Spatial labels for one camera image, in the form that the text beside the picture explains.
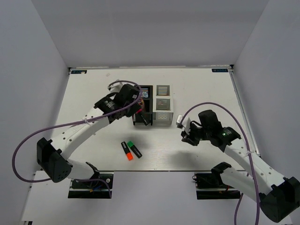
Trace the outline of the green capped black highlighter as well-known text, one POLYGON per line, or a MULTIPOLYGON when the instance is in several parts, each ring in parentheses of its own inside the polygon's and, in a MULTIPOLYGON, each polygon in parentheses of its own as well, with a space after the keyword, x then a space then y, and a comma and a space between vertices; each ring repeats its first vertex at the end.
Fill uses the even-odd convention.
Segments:
POLYGON ((143 156, 132 141, 127 142, 127 145, 138 158, 141 158, 143 156))

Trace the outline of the blue glue jar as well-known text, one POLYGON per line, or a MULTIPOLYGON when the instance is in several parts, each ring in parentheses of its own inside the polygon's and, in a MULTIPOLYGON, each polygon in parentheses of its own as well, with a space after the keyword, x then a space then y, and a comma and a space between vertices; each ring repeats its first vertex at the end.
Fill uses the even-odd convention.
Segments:
POLYGON ((149 98, 149 93, 147 91, 143 91, 142 98, 149 98))

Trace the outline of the orange capped black highlighter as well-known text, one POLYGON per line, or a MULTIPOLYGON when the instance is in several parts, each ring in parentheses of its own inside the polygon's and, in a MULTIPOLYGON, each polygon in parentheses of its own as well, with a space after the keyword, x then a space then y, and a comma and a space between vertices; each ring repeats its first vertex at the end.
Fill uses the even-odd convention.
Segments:
POLYGON ((129 147, 127 146, 126 142, 122 142, 121 146, 122 146, 122 148, 125 152, 125 155, 126 155, 127 159, 129 161, 131 161, 133 159, 133 156, 132 156, 131 151, 129 150, 129 147))

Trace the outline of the pink tube with pins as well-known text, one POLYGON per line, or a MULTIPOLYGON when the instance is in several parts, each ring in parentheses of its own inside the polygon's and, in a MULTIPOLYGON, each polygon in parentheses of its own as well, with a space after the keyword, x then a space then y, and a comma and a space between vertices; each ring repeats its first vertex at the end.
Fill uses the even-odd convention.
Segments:
POLYGON ((141 98, 139 99, 139 102, 138 102, 140 108, 141 108, 141 111, 145 111, 145 105, 144 105, 144 100, 141 98))

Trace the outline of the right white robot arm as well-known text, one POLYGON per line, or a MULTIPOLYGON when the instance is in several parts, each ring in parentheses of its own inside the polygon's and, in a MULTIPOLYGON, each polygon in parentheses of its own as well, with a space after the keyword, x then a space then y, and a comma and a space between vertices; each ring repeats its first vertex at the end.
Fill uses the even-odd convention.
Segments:
POLYGON ((300 182, 287 178, 274 170, 257 154, 247 149, 246 142, 231 127, 223 127, 212 110, 198 115, 200 123, 179 115, 176 125, 182 129, 182 141, 197 146, 200 141, 209 141, 223 153, 234 159, 248 174, 235 170, 222 162, 213 167, 212 183, 217 187, 231 186, 255 202, 264 215, 275 223, 281 222, 300 206, 300 182))

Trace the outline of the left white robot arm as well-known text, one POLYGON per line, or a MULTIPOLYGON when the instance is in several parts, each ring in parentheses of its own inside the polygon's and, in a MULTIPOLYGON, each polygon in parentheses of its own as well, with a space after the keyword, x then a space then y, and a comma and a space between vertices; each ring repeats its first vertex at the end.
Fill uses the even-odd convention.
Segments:
POLYGON ((99 170, 89 162, 71 160, 72 153, 97 131, 123 117, 142 114, 142 88, 137 85, 114 82, 109 94, 97 101, 81 121, 73 123, 60 135, 37 142, 37 163, 54 182, 65 178, 84 182, 94 187, 100 180, 99 170))

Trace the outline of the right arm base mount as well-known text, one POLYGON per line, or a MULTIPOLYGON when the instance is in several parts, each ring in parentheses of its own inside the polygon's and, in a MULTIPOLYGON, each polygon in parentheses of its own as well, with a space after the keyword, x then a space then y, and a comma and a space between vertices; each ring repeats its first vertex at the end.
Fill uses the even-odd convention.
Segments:
POLYGON ((239 199, 240 191, 224 184, 220 174, 232 166, 222 162, 211 169, 210 172, 199 172, 192 176, 195 182, 197 200, 231 200, 239 199))

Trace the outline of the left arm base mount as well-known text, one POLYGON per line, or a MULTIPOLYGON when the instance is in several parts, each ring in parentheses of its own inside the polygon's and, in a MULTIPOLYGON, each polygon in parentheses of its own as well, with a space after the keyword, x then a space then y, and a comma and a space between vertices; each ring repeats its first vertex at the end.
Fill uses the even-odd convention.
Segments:
POLYGON ((111 199, 113 193, 113 172, 101 172, 94 165, 86 162, 86 165, 93 171, 88 178, 79 178, 79 181, 72 180, 69 187, 69 199, 111 199))

